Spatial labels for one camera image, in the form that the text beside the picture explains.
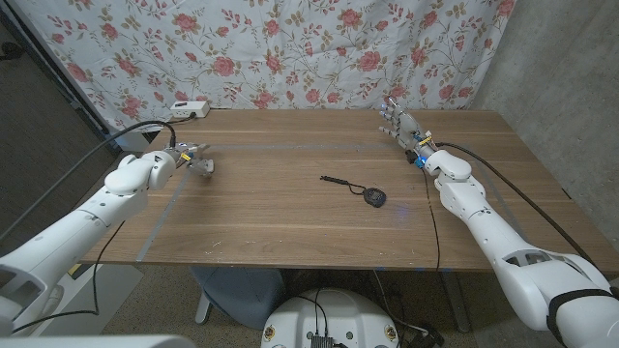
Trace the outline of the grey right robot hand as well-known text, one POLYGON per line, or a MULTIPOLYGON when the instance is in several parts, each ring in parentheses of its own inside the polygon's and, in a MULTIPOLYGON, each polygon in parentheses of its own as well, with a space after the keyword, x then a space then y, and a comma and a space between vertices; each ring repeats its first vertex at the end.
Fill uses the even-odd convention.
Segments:
POLYGON ((431 136, 425 133, 417 120, 393 98, 388 98, 388 101, 382 104, 380 115, 389 127, 378 129, 390 135, 405 151, 410 151, 422 159, 427 159, 436 152, 431 136))

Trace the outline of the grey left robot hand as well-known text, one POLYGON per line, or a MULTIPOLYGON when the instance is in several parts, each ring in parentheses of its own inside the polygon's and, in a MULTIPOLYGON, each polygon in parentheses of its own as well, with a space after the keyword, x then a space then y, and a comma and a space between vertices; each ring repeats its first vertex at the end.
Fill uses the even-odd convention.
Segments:
POLYGON ((208 178, 215 171, 214 161, 203 157, 209 148, 205 143, 179 142, 174 147, 166 146, 164 151, 176 160, 177 168, 185 165, 190 173, 208 178))

